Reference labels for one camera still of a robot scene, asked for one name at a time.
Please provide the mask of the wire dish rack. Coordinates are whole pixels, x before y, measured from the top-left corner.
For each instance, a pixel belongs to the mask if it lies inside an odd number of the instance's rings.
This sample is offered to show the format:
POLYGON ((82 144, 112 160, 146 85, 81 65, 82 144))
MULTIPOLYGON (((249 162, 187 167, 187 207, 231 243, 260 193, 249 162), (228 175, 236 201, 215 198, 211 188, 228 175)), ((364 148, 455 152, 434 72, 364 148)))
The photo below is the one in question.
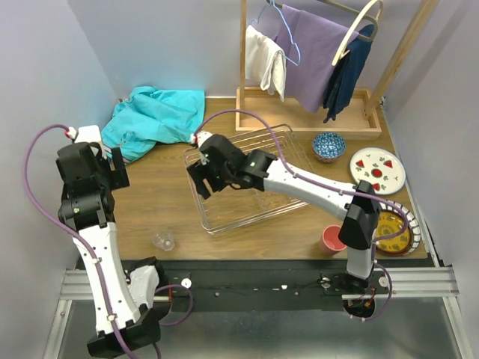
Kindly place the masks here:
POLYGON ((269 166, 284 159, 311 172, 311 163, 287 124, 225 138, 213 136, 183 158, 202 227, 217 234, 305 206, 288 194, 268 191, 269 166))

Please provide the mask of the clear drinking glass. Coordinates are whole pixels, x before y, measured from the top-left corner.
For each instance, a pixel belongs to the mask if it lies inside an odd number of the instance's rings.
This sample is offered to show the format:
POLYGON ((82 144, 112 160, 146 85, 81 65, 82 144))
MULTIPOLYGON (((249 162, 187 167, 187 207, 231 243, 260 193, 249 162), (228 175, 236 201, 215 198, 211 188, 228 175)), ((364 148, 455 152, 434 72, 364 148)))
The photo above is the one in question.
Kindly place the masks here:
POLYGON ((162 251, 172 251, 175 247, 173 231, 169 228, 158 230, 153 234, 152 243, 162 251))

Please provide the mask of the blue patterned bowl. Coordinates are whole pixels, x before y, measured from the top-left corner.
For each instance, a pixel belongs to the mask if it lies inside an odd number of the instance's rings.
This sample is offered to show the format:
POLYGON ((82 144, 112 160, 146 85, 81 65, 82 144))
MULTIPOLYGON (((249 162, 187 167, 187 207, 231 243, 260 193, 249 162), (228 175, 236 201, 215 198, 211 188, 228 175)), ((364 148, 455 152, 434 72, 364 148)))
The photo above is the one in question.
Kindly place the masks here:
POLYGON ((332 163, 344 154, 346 141, 337 133, 321 132, 314 138, 312 148, 320 162, 332 163))

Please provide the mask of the pink plastic cup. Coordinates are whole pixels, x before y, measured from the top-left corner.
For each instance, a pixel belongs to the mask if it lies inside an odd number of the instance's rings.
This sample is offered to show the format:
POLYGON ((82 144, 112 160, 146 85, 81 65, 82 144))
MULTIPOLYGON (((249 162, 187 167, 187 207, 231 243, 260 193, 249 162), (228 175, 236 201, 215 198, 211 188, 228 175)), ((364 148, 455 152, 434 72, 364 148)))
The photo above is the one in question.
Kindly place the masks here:
POLYGON ((330 225, 324 229, 319 244, 320 252, 323 255, 334 256, 347 248, 339 239, 340 230, 341 227, 338 225, 330 225))

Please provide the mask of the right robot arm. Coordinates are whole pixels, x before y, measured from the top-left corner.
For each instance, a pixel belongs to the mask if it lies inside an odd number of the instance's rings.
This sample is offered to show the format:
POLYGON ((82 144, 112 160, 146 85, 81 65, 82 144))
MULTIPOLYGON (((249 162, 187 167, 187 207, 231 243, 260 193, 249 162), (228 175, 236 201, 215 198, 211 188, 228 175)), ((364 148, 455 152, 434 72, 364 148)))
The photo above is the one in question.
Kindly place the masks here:
POLYGON ((360 293, 371 285, 373 239, 381 213, 371 184, 335 182, 263 150, 245 154, 225 136, 207 131, 192 135, 190 143, 199 159, 187 171, 203 199, 228 186, 253 188, 286 194, 330 213, 342 222, 338 238, 347 247, 344 289, 360 293))

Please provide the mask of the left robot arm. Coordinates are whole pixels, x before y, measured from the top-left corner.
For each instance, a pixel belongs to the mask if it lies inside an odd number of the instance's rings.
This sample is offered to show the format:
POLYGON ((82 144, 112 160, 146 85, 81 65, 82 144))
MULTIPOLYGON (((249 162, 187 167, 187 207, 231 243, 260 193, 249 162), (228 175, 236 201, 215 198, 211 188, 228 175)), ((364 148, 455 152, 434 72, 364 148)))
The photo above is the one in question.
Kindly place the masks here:
POLYGON ((111 168, 97 143, 69 144, 58 151, 63 180, 59 221, 73 231, 96 308, 96 334, 88 342, 93 358, 116 358, 161 338, 161 310, 153 297, 167 284, 161 262, 149 257, 123 269, 114 216, 115 189, 129 186, 120 150, 111 168))

